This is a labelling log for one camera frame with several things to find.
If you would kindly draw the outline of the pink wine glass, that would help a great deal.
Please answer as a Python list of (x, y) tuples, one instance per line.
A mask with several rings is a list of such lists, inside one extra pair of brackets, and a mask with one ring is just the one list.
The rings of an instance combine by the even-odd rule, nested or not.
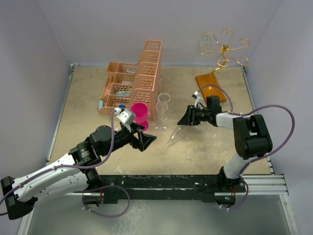
[(131, 111), (135, 113), (135, 123), (143, 126), (143, 131), (146, 131), (149, 128), (148, 118), (148, 107), (144, 103), (135, 103), (131, 107)]

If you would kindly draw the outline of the clear flute wine glass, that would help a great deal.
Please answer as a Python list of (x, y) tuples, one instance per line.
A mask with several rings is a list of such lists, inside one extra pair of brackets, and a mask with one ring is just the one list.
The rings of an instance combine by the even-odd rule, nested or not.
[(168, 78), (161, 78), (159, 81), (159, 92), (168, 93), (170, 87), (170, 80)]

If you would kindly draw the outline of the clear ribbed flute glass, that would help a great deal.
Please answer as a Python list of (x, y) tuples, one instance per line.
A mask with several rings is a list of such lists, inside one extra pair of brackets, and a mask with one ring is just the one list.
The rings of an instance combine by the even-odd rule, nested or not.
[(171, 136), (169, 137), (168, 142), (166, 143), (166, 145), (162, 148), (162, 152), (165, 152), (166, 149), (168, 147), (170, 147), (171, 145), (175, 144), (176, 142), (178, 142), (181, 139), (181, 134), (183, 131), (183, 127), (182, 126), (178, 126), (171, 134)]

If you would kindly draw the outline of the clear wine glass back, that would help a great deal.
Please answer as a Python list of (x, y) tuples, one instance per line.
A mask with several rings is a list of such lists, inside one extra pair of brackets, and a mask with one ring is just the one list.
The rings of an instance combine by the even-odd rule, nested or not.
[(167, 130), (167, 111), (168, 111), (168, 104), (163, 101), (159, 101), (156, 104), (156, 116), (157, 116), (157, 123), (155, 129), (158, 132), (165, 132)]

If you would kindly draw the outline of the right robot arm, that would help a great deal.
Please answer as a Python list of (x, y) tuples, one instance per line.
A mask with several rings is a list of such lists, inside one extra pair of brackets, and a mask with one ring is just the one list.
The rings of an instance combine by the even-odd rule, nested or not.
[(234, 134), (236, 152), (217, 175), (216, 185), (222, 191), (230, 191), (235, 184), (240, 183), (245, 165), (272, 151), (272, 140), (263, 116), (236, 116), (223, 112), (218, 96), (208, 96), (206, 107), (189, 105), (178, 125), (196, 126), (201, 122), (230, 129)]

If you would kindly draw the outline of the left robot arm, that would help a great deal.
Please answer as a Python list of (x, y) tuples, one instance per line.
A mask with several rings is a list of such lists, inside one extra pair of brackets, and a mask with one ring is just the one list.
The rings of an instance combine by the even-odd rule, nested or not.
[(113, 151), (129, 144), (143, 152), (156, 139), (154, 135), (145, 134), (138, 124), (117, 132), (109, 126), (99, 126), (53, 163), (20, 178), (1, 179), (3, 198), (0, 201), (7, 209), (4, 214), (15, 220), (53, 197), (78, 191), (95, 192), (101, 186), (96, 168), (107, 161)]

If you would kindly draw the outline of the clear round wine glass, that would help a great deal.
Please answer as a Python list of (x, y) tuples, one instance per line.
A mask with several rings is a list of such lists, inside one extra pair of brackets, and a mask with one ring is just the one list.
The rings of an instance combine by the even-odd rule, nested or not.
[(156, 104), (157, 116), (160, 121), (165, 121), (168, 116), (168, 102), (170, 96), (168, 93), (160, 93), (158, 95), (158, 103)]

